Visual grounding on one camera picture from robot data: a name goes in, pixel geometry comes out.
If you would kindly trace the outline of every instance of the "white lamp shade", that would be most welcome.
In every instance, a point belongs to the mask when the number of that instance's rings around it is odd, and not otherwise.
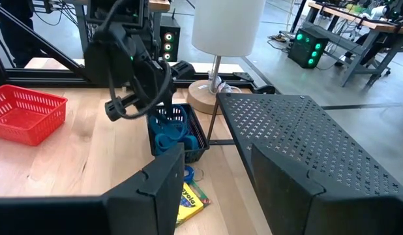
[[[265,0],[198,0],[192,44],[220,56],[251,54]]]

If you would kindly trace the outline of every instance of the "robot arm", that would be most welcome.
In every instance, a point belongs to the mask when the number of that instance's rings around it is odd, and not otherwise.
[[[121,6],[118,0],[110,10]],[[170,68],[165,61],[153,61],[140,34],[142,30],[126,30],[122,23],[111,23],[113,17],[96,30],[84,54],[87,75],[96,84],[108,84],[111,101],[105,105],[110,120],[136,119],[154,113],[154,107],[163,102],[167,114],[172,111],[172,96],[176,89],[173,77],[192,76],[194,68],[182,61]],[[129,83],[133,91],[124,98],[116,97],[113,80]],[[126,107],[134,105],[138,113],[126,114]]]

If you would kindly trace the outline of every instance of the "speaker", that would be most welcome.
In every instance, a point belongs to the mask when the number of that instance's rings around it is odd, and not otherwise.
[[[297,31],[288,57],[304,69],[313,69],[318,64],[329,39],[311,28]]]
[[[348,180],[340,182],[335,176],[346,174],[344,166],[353,164],[348,157],[345,163],[333,161],[330,170],[336,174],[328,175],[307,167],[296,157],[253,144],[251,162],[254,188],[274,235],[403,235],[402,186],[393,184],[401,193],[383,186],[382,194],[370,195],[357,190],[358,181],[354,185]],[[356,175],[351,178],[368,178],[365,184],[380,181],[383,185],[384,181],[393,180],[381,166],[376,166],[362,163],[362,168],[370,170],[364,169],[363,175],[354,172]],[[371,171],[380,176],[367,174]]]
[[[161,48],[160,55],[168,62],[177,62],[178,46],[180,41],[180,25],[172,17],[161,17]]]

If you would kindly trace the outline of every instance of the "black perforated panel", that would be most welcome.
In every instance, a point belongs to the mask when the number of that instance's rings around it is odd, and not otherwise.
[[[249,167],[254,142],[366,195],[403,191],[402,186],[310,97],[219,94],[218,98]]]

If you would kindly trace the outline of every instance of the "red plastic basket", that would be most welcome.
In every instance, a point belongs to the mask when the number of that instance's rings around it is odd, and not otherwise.
[[[66,98],[21,87],[0,87],[0,138],[39,145],[65,121]]]

